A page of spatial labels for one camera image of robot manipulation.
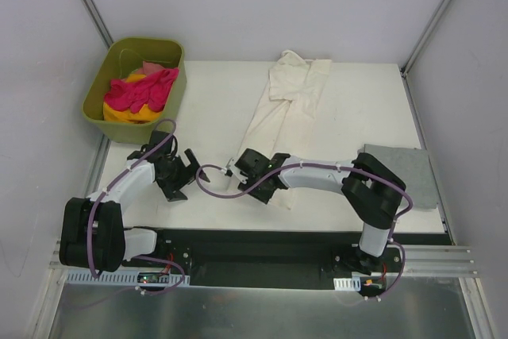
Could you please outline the white t shirt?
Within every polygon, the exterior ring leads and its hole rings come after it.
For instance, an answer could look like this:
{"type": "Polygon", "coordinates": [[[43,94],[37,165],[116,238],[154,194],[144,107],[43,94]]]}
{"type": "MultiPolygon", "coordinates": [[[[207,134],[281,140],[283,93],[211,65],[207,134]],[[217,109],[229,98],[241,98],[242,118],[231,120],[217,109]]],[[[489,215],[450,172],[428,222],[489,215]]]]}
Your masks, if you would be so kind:
{"type": "Polygon", "coordinates": [[[316,121],[331,60],[303,59],[286,50],[268,71],[268,82],[238,153],[252,148],[267,158],[276,153],[303,157],[316,121]]]}

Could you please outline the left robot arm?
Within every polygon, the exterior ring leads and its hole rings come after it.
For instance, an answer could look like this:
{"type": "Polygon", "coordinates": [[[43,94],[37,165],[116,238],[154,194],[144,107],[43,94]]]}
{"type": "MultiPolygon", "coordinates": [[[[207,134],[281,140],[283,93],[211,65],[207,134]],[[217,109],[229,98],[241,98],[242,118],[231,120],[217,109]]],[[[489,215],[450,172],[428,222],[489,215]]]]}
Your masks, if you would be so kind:
{"type": "Polygon", "coordinates": [[[102,190],[85,198],[71,198],[64,207],[59,260],[69,267],[87,268],[93,276],[116,271],[123,262],[140,256],[158,267],[167,259],[167,246],[152,228],[124,227],[123,213],[147,187],[156,184],[168,202],[187,200],[182,189],[196,179],[200,167],[194,152],[178,154],[178,140],[155,130],[147,144],[130,153],[125,166],[102,190]]]}

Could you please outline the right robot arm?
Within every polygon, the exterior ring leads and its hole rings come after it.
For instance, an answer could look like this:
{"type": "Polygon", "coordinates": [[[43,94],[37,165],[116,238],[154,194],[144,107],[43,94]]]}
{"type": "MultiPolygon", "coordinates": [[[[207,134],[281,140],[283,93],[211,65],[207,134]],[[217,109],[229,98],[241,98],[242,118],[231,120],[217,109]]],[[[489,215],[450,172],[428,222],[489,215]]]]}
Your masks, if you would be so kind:
{"type": "Polygon", "coordinates": [[[363,222],[359,266],[375,271],[384,252],[395,215],[407,196],[406,185],[373,155],[362,152],[351,161],[312,161],[276,153],[267,158],[247,148],[226,165],[226,174],[239,180],[237,189],[267,204],[278,190],[308,188],[343,195],[363,222]]]}

